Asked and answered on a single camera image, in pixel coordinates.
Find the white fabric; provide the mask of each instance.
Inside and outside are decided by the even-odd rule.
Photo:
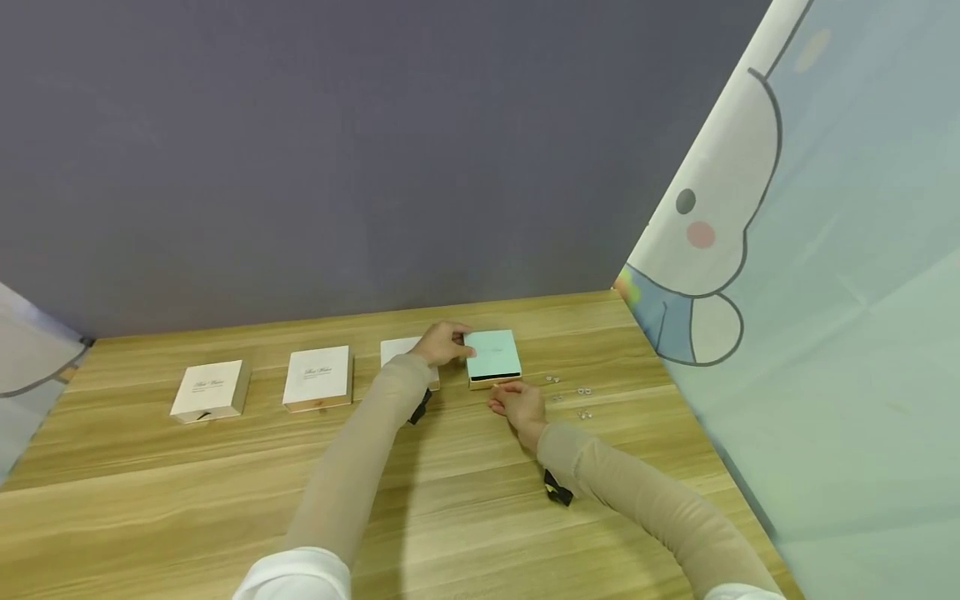
[[[253,564],[233,600],[349,600],[350,571],[321,548],[277,552]]]
[[[711,589],[704,600],[784,600],[784,598],[766,589],[744,584],[724,584]]]

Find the cartoon character print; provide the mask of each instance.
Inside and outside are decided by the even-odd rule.
[[[771,7],[779,28],[751,42],[614,284],[666,360],[715,365],[743,338],[743,317],[723,291],[743,268],[748,226],[780,159],[767,75],[808,6]]]

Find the right hand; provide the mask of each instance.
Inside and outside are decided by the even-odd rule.
[[[522,381],[495,385],[487,406],[497,415],[507,418],[524,447],[537,452],[537,444],[547,425],[546,406],[540,396],[540,388]]]

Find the gray backdrop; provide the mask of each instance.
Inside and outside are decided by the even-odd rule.
[[[0,4],[0,280],[91,336],[607,288],[769,0]]]

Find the beige arm sleeve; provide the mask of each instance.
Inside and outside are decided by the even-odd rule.
[[[426,361],[414,354],[384,365],[310,475],[281,549],[315,546],[353,565],[396,432],[431,379]]]
[[[698,600],[731,583],[780,593],[753,547],[719,510],[638,458],[568,423],[546,427],[537,458],[575,496],[599,500],[666,546]]]

